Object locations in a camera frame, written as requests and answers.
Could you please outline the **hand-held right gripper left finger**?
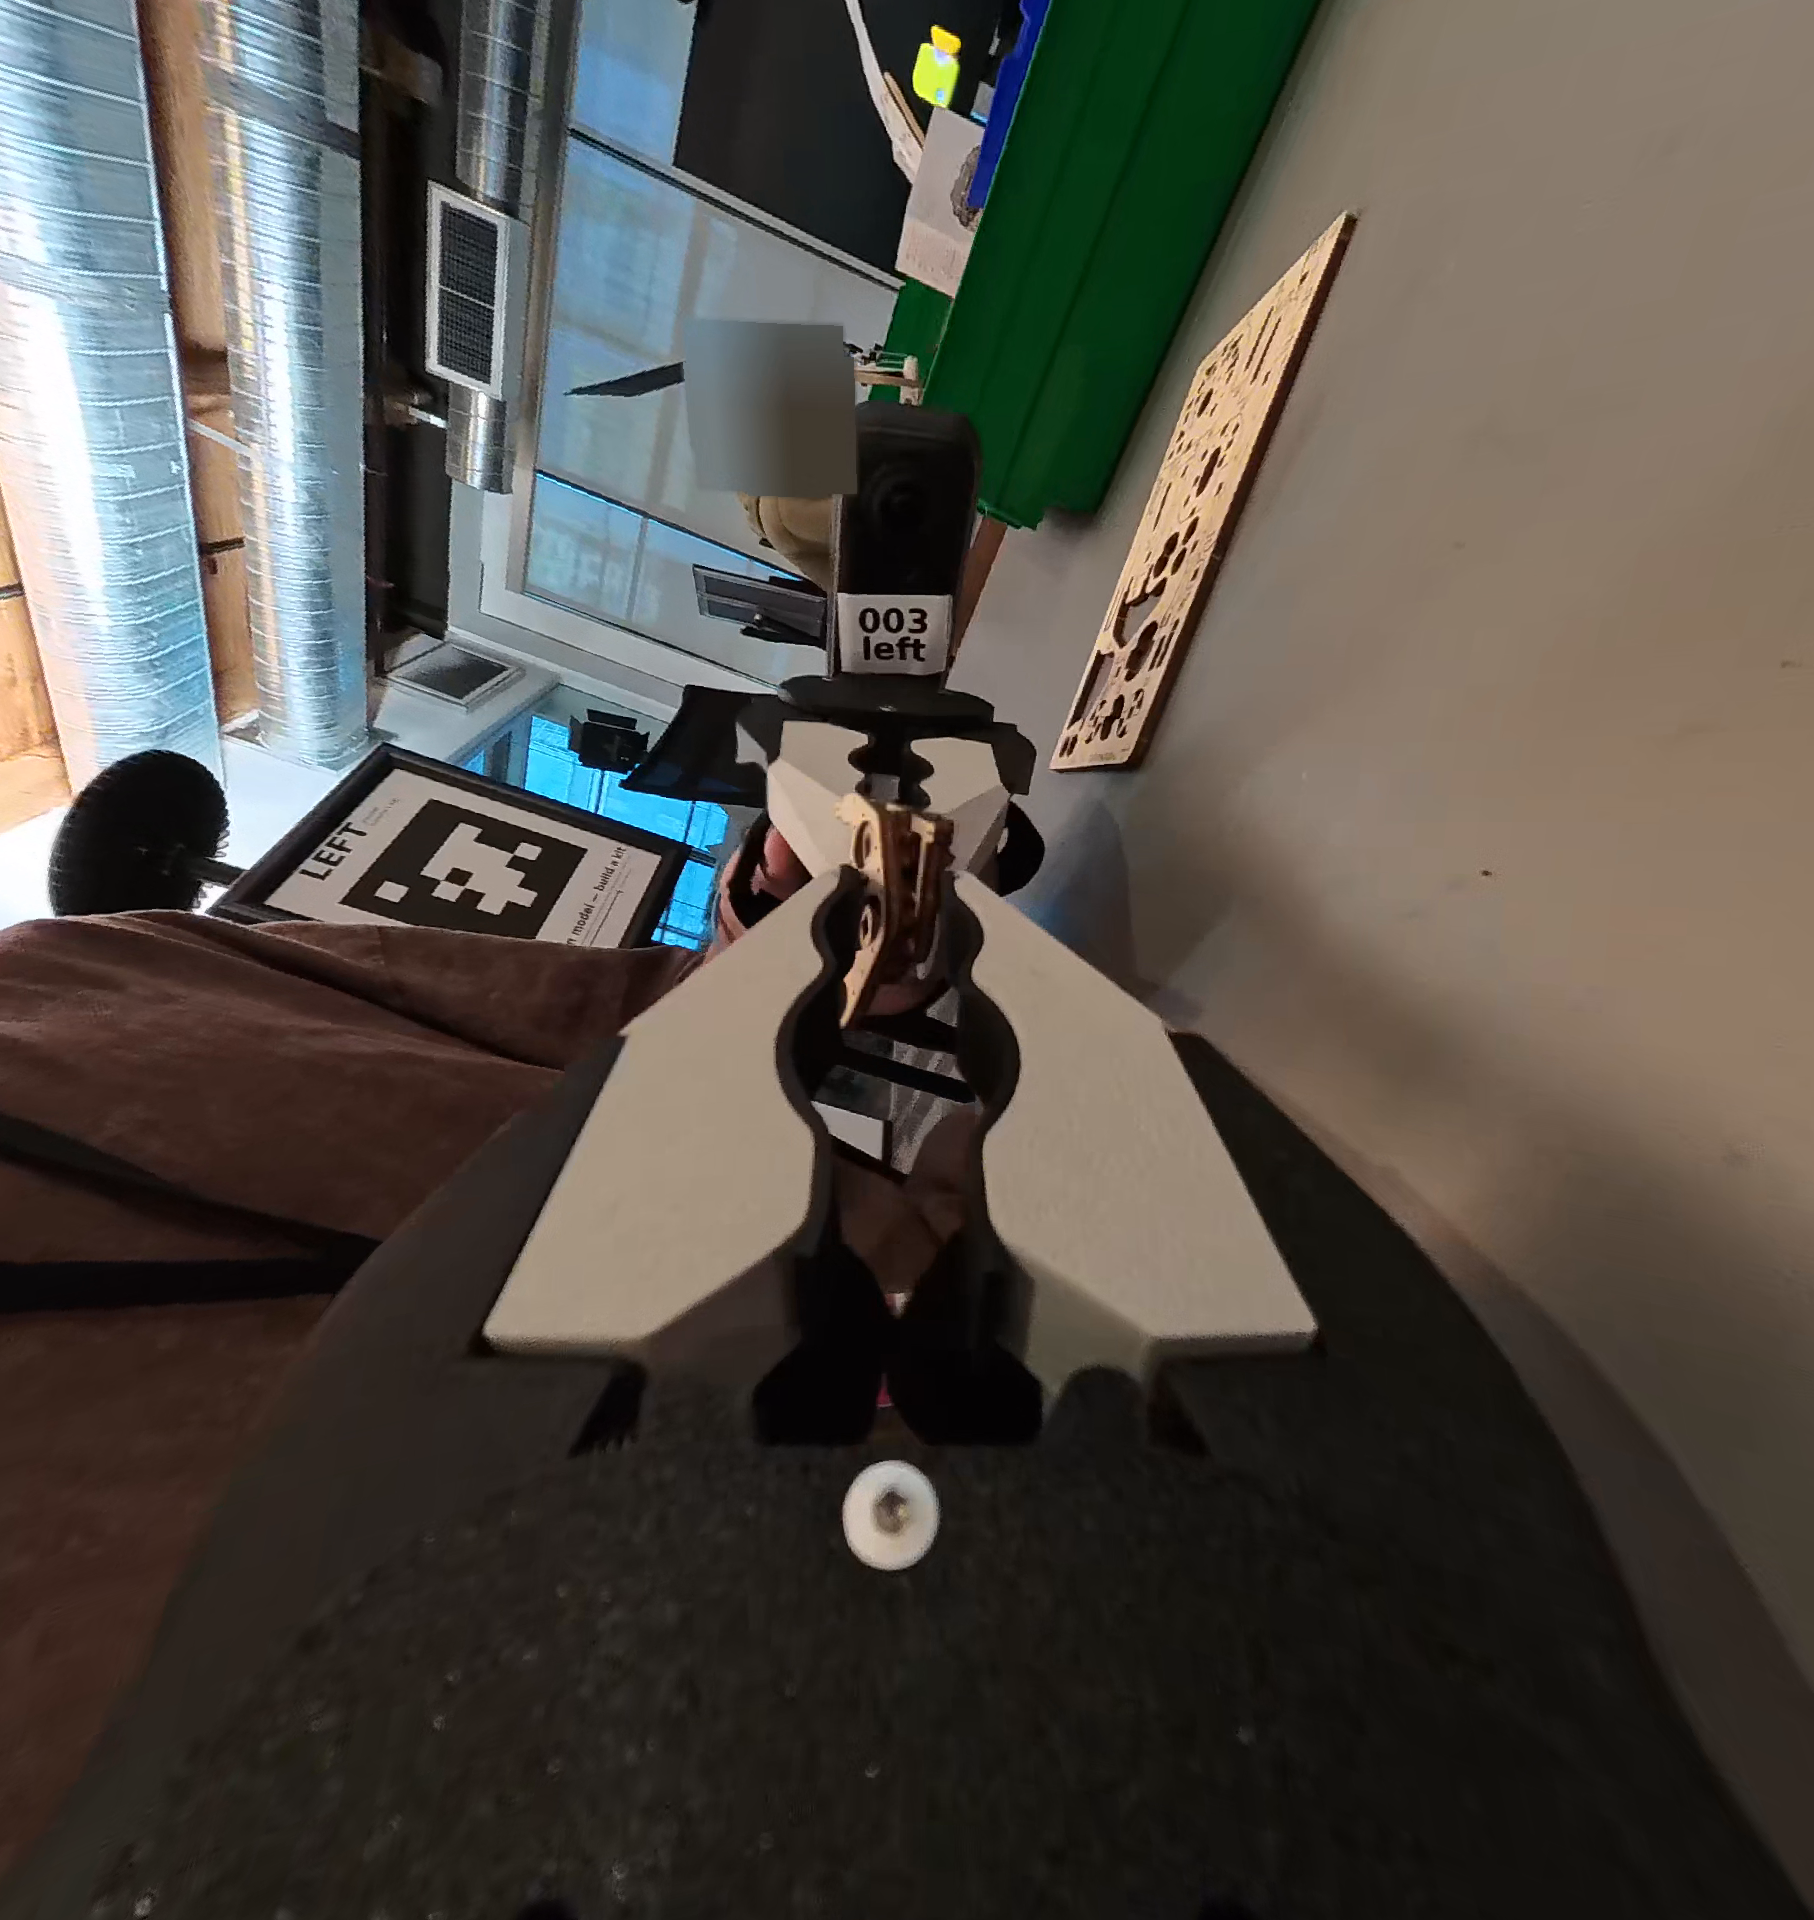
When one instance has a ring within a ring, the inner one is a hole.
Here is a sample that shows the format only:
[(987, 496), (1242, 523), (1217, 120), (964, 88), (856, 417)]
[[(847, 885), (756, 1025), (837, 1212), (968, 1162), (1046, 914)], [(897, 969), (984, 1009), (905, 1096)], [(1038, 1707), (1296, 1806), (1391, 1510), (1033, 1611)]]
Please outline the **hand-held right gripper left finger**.
[(838, 1031), (830, 934), (862, 887), (814, 880), (620, 1034), (485, 1319), (510, 1357), (767, 1373), (799, 1339), (830, 1144), (799, 1078), (803, 1016)]

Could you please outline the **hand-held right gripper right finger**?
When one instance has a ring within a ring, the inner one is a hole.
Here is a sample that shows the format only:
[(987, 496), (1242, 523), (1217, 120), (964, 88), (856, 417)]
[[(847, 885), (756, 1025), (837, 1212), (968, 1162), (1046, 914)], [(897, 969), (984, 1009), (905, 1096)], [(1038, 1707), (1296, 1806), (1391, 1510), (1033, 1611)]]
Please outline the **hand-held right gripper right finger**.
[(1017, 1349), (1046, 1389), (1087, 1368), (1300, 1353), (1317, 1319), (1163, 1021), (962, 875), (956, 978), (1014, 1042), (983, 1136), (987, 1225), (1015, 1270)]

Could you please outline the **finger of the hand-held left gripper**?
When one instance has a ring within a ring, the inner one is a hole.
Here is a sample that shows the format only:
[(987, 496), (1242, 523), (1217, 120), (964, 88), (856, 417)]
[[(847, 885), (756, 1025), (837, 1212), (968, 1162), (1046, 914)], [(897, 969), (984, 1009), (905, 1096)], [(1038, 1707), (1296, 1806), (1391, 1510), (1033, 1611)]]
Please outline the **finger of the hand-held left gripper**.
[(848, 755), (780, 755), (767, 768), (769, 871), (784, 891), (803, 891), (848, 865), (852, 825), (842, 803), (858, 792)]
[(924, 811), (951, 824), (950, 862), (983, 877), (1005, 831), (1012, 793), (996, 755), (926, 755)]

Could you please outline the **wooden gear model assembly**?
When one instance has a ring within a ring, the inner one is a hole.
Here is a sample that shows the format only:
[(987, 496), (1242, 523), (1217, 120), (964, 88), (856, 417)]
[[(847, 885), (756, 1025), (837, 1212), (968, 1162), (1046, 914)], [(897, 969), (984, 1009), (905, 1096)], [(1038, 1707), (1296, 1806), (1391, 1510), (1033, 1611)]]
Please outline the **wooden gear model assembly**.
[(894, 987), (920, 984), (934, 959), (951, 868), (953, 820), (894, 800), (847, 793), (848, 865), (864, 883), (841, 1025), (852, 1027)]

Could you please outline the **laser-cut wooden parts sheet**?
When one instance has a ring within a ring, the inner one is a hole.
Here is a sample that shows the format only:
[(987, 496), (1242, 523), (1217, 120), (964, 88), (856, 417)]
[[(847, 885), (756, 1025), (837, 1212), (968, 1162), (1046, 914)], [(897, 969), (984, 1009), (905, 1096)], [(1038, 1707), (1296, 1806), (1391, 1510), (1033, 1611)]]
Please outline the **laser-cut wooden parts sheet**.
[(1065, 714), (1053, 773), (1146, 760), (1355, 225), (1340, 216), (1198, 366)]

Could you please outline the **white model kit box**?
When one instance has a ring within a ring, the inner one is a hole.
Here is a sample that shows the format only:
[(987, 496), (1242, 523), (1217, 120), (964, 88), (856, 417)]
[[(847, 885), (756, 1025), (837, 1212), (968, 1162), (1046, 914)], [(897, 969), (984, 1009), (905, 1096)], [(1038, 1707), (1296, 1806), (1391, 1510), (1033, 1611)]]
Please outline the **white model kit box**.
[(933, 108), (920, 169), (905, 204), (894, 273), (953, 301), (968, 270), (983, 209), (970, 203), (984, 126), (951, 108)]

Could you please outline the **person's left hand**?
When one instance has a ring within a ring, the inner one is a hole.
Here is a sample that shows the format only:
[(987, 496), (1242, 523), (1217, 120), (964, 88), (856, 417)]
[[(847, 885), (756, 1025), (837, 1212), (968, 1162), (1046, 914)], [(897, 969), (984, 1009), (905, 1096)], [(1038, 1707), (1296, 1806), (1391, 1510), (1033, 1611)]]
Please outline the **person's left hand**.
[(761, 815), (729, 852), (712, 895), (707, 955), (720, 956), (811, 880), (795, 847)]

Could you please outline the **green plastic bin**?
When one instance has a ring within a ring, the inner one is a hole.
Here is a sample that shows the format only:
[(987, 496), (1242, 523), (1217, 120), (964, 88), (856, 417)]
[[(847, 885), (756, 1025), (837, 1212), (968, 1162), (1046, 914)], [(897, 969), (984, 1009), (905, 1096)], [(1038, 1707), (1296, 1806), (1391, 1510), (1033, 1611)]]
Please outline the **green plastic bin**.
[(974, 427), (987, 517), (1102, 506), (1319, 10), (1046, 9), (960, 288), (905, 275), (886, 337)]

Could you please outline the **person's brown shirt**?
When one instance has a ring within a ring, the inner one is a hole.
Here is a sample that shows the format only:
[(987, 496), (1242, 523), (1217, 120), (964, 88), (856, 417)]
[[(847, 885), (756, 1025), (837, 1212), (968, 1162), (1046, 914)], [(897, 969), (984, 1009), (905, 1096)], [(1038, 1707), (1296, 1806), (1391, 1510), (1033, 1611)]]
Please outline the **person's brown shirt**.
[(189, 914), (0, 932), (0, 1877), (351, 1265), (695, 965)]

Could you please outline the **black monitor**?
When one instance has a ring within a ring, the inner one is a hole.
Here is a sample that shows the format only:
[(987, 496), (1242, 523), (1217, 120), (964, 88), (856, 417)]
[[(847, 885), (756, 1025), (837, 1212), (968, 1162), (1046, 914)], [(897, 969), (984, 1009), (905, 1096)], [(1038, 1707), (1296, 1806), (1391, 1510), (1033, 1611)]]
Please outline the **black monitor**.
[(818, 177), (904, 185), (842, 3), (695, 3), (673, 161), (736, 198)]

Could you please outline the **framed marker sign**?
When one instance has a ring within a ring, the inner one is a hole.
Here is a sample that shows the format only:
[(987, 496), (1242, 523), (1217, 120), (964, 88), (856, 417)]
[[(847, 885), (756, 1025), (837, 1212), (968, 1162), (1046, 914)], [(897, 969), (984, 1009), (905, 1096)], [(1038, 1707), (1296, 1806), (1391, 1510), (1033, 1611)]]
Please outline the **framed marker sign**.
[(681, 841), (383, 745), (208, 910), (620, 950), (652, 944), (687, 858)]

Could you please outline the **blue plastic bin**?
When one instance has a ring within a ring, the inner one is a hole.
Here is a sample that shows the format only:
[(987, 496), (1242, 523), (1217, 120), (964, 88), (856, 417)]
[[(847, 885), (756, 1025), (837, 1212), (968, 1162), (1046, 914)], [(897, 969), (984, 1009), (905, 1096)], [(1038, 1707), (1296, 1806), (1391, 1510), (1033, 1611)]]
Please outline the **blue plastic bin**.
[(1001, 3), (990, 33), (990, 54), (977, 90), (974, 118), (987, 126), (996, 108), (1014, 108), (1033, 60), (1050, 3)]

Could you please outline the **white vent grille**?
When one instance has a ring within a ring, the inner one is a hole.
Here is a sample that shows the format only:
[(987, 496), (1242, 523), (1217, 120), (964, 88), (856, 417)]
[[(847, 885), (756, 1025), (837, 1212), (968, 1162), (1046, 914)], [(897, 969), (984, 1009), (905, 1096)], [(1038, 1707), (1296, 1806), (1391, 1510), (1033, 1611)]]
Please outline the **white vent grille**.
[(528, 230), (440, 181), (429, 185), (425, 368), (470, 394), (519, 390), (528, 288)]

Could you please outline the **black round stand disc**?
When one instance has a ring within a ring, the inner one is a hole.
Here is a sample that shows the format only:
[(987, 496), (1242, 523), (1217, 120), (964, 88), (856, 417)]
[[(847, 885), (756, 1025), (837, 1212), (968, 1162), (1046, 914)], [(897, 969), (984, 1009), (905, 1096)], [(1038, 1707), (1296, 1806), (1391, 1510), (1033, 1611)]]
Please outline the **black round stand disc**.
[(240, 868), (224, 861), (230, 812), (215, 773), (172, 751), (125, 756), (71, 800), (49, 855), (55, 917), (199, 908)]

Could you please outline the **silver ventilation duct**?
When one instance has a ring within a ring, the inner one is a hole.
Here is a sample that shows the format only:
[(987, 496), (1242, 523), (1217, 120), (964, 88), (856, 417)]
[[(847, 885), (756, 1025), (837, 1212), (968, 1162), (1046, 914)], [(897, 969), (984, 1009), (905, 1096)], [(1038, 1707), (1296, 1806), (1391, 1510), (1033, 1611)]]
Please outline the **silver ventilation duct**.
[(504, 372), (493, 393), (459, 389), (447, 416), (447, 474), (475, 492), (512, 488), (512, 441), (526, 393), (536, 192), (542, 142), (558, 110), (568, 16), (568, 5), (557, 3), (459, 9), (454, 179), (467, 198), (508, 222), (505, 294), (495, 302)]
[(0, 493), (69, 781), (221, 773), (137, 9), (0, 3)]
[(359, 13), (200, 10), (259, 741), (365, 755)]

